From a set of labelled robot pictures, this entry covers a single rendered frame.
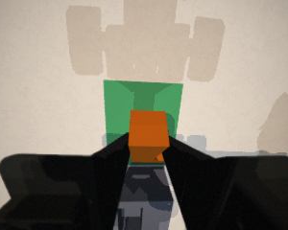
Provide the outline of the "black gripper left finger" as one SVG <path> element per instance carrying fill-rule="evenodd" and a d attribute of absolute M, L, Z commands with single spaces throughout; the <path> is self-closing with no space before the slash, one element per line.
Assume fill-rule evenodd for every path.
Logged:
<path fill-rule="evenodd" d="M 113 230 L 130 159 L 129 133 L 87 154 L 17 153 L 0 160 L 11 196 L 85 196 L 92 230 Z"/>

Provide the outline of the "orange block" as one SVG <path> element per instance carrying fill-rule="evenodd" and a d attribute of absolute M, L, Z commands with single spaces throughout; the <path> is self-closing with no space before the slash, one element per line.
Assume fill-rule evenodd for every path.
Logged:
<path fill-rule="evenodd" d="M 165 163 L 170 147 L 166 111 L 131 110 L 129 150 L 133 163 Z"/>

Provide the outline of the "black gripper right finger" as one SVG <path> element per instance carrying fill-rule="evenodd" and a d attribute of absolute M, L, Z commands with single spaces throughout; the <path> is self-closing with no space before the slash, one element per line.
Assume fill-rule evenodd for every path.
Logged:
<path fill-rule="evenodd" d="M 237 180 L 288 177 L 288 156 L 202 153 L 169 135 L 163 153 L 186 230 L 215 230 Z"/>

